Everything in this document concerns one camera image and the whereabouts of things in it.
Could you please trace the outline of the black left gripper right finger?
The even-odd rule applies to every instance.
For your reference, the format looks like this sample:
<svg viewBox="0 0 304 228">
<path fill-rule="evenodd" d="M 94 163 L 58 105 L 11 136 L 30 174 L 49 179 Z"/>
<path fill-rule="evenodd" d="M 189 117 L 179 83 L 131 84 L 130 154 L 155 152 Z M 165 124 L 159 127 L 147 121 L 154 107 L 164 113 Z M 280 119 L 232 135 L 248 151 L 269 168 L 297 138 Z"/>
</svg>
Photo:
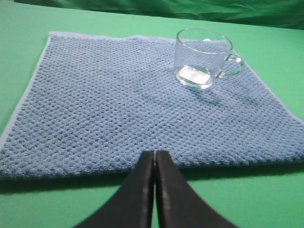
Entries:
<svg viewBox="0 0 304 228">
<path fill-rule="evenodd" d="M 161 228 L 236 228 L 190 187 L 168 151 L 157 151 L 156 204 Z"/>
</svg>

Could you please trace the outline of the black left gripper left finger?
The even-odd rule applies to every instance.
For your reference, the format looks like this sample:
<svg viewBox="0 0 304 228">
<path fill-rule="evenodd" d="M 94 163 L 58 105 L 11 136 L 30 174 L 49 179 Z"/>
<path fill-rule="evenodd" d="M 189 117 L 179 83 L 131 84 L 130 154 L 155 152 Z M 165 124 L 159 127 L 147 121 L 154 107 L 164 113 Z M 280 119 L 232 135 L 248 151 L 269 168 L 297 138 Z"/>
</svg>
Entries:
<svg viewBox="0 0 304 228">
<path fill-rule="evenodd" d="M 150 228 L 154 198 L 154 152 L 142 152 L 117 192 L 77 228 Z"/>
</svg>

